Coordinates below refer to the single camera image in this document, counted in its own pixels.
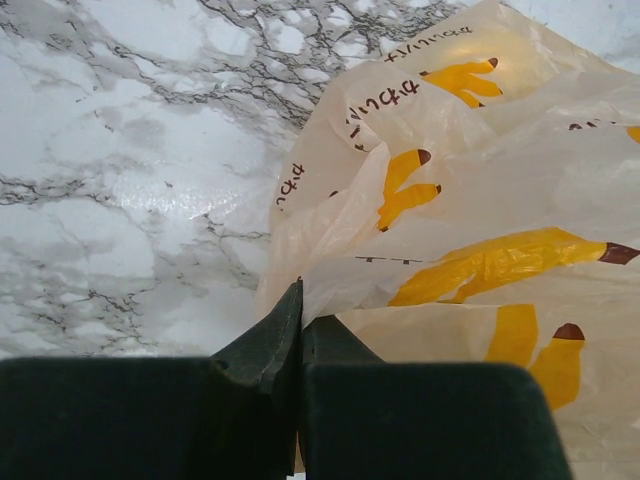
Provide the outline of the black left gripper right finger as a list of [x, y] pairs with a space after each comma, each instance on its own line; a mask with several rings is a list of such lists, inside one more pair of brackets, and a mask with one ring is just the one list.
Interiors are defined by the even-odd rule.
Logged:
[[568, 479], [523, 369], [387, 363], [337, 318], [306, 327], [301, 453], [310, 479]]

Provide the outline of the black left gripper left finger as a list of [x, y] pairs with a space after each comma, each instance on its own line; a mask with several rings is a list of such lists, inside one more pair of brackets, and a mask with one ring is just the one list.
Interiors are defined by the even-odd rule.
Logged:
[[5, 479], [283, 479], [296, 456], [303, 285], [209, 357], [1, 364]]

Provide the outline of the banana print plastic bag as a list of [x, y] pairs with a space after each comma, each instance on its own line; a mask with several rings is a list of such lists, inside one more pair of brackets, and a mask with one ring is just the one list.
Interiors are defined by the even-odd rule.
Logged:
[[482, 1], [326, 88], [271, 208], [296, 279], [391, 361], [507, 362], [578, 479], [639, 475], [639, 77]]

